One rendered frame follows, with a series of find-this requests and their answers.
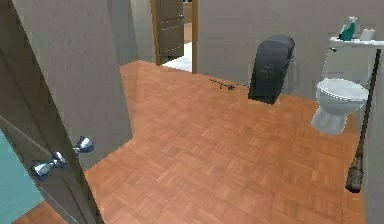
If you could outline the silver round door knob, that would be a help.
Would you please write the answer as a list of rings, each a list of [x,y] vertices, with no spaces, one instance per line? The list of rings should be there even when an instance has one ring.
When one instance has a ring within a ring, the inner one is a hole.
[[[79,141],[73,147],[73,150],[75,151],[76,154],[89,153],[94,150],[94,144],[90,138],[81,136]]]
[[[64,168],[66,164],[67,162],[63,155],[58,151],[54,151],[49,161],[38,162],[31,167],[31,170],[35,176],[45,177],[53,168]]]

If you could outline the teal spray bottle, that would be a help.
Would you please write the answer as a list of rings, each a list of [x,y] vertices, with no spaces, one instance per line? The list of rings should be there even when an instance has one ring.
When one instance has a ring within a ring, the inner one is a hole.
[[[354,36],[357,18],[356,17],[350,17],[349,20],[350,20],[349,27],[344,29],[340,35],[340,39],[342,41],[351,41],[353,36]]]

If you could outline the dark long-handled toilet brush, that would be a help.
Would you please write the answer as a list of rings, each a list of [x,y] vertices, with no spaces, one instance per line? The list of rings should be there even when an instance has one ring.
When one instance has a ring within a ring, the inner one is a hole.
[[[364,171],[363,171],[364,142],[365,142],[365,136],[367,132],[370,110],[371,110],[374,89],[375,89],[375,84],[377,79],[377,72],[380,64],[380,57],[381,57],[381,50],[377,49],[375,54],[374,66],[373,66],[370,83],[369,83],[369,95],[366,102],[358,147],[354,155],[353,161],[349,167],[346,184],[345,184],[345,189],[351,193],[359,193],[362,188],[362,180],[363,180],[363,174],[364,174]]]

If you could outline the black waste bin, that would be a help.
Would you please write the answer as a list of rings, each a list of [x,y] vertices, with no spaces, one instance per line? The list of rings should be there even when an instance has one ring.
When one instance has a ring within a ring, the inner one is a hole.
[[[272,35],[256,52],[248,98],[273,105],[284,84],[295,42],[287,35]]]

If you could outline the brown panelled room door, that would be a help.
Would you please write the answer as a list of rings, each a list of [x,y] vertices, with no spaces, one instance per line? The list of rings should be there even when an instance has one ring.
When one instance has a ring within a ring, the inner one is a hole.
[[[150,0],[156,64],[184,55],[183,0]]]

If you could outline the small black floor object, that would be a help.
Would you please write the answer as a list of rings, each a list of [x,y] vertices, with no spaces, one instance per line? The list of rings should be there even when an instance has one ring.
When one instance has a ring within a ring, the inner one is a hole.
[[[222,89],[223,87],[226,87],[228,90],[234,90],[235,89],[235,86],[231,85],[231,84],[225,84],[223,82],[219,82],[219,81],[213,80],[213,79],[209,79],[209,81],[211,81],[212,83],[218,84],[219,85],[219,89]]]

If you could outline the white toilet paper roll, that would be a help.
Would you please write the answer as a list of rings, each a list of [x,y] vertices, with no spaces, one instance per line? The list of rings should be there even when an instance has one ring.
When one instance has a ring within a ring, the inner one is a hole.
[[[375,34],[374,29],[364,29],[361,33],[360,40],[361,41],[370,41]]]

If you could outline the grey room door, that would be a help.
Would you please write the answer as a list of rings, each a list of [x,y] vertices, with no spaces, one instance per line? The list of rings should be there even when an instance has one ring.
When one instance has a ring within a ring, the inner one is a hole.
[[[105,224],[12,0],[0,0],[0,130],[28,175],[68,224]],[[60,152],[67,164],[37,177],[31,167]]]

